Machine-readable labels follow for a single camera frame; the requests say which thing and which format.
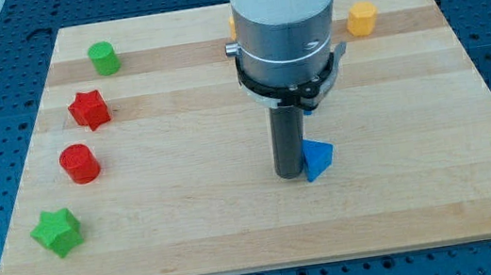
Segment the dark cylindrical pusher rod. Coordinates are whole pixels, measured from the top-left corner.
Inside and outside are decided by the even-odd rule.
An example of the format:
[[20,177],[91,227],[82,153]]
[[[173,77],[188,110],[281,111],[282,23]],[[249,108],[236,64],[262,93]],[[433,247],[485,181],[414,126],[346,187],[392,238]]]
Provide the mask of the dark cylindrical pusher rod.
[[303,113],[283,106],[271,108],[269,115],[274,170],[279,177],[294,179],[303,171]]

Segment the black clamp ring mount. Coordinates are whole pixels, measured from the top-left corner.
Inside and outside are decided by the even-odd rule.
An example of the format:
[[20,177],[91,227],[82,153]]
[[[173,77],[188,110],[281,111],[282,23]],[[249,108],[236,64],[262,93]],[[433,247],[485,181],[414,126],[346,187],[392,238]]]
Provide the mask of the black clamp ring mount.
[[295,106],[304,111],[313,111],[334,87],[339,75],[340,59],[346,53],[346,48],[345,41],[338,43],[323,70],[302,84],[280,88],[257,83],[239,66],[238,57],[235,61],[237,80],[245,92],[264,107],[276,109]]

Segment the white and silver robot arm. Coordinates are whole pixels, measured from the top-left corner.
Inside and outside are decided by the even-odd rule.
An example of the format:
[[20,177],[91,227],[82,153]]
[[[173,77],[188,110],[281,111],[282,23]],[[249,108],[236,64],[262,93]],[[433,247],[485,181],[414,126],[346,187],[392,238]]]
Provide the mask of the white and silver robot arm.
[[304,167],[303,112],[331,91],[346,46],[333,46],[334,0],[229,0],[235,38],[225,47],[237,79],[270,115],[271,150],[279,177]]

